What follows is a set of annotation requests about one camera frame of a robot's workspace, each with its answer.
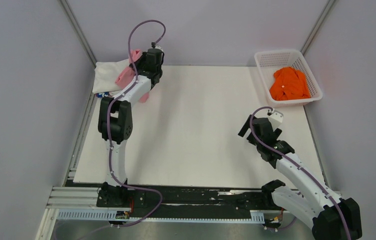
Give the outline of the pink t-shirt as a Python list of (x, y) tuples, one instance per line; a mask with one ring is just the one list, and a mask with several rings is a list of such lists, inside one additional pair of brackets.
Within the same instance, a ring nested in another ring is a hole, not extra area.
[[(142, 55), (141, 49), (131, 49), (130, 50), (130, 57), (134, 61), (140, 59)], [(135, 71), (129, 66), (131, 64), (130, 58), (127, 59), (128, 63), (125, 64), (126, 68), (120, 73), (120, 75), (117, 77), (115, 83), (123, 90), (125, 87), (127, 87), (133, 78), (135, 77)]]

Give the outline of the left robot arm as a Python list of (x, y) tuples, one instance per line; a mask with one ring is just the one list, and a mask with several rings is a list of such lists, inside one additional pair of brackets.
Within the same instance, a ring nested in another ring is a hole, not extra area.
[(117, 77), (121, 92), (103, 97), (100, 102), (98, 131), (106, 142), (108, 167), (105, 182), (98, 198), (122, 207), (128, 203), (126, 188), (125, 149), (133, 131), (132, 105), (145, 102), (149, 92), (159, 83), (163, 75), (163, 50), (156, 46), (147, 51), (133, 50), (130, 64)]

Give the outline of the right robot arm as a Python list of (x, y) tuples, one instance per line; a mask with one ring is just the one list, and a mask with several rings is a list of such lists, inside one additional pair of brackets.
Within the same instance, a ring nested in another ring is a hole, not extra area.
[(238, 135), (254, 145), (261, 158), (283, 174), (299, 190), (291, 190), (280, 180), (262, 186), (261, 202), (268, 209), (276, 206), (291, 212), (307, 225), (316, 240), (358, 240), (363, 236), (361, 211), (353, 198), (343, 198), (318, 180), (300, 160), (295, 150), (278, 137), (282, 114), (248, 116)]

